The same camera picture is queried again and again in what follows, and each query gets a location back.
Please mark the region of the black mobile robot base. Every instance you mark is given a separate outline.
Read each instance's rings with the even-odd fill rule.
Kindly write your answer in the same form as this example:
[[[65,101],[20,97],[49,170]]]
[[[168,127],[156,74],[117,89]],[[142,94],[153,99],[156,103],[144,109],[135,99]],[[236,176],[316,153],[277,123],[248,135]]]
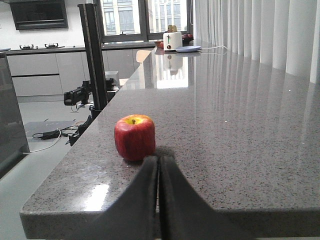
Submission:
[[[90,115],[81,123],[74,133],[68,135],[68,143],[73,146],[89,125],[102,112],[114,97],[117,84],[112,76],[108,78],[104,68],[102,41],[98,25],[98,11],[95,3],[81,3],[77,5],[84,39],[85,53],[82,63],[85,79],[82,85],[64,93],[64,104],[77,108],[89,105]]]

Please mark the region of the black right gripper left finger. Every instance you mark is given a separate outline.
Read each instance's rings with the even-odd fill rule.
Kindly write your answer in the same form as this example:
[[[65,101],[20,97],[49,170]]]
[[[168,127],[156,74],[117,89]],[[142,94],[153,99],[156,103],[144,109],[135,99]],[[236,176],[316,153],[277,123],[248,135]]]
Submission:
[[[158,158],[148,156],[132,183],[107,210],[68,240],[153,240]]]

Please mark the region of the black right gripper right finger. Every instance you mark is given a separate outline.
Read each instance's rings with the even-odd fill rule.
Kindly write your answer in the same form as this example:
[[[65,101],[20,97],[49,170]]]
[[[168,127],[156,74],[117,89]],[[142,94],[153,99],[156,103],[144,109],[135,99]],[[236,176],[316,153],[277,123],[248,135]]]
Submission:
[[[197,194],[172,156],[159,159],[159,214],[164,240],[254,239]]]

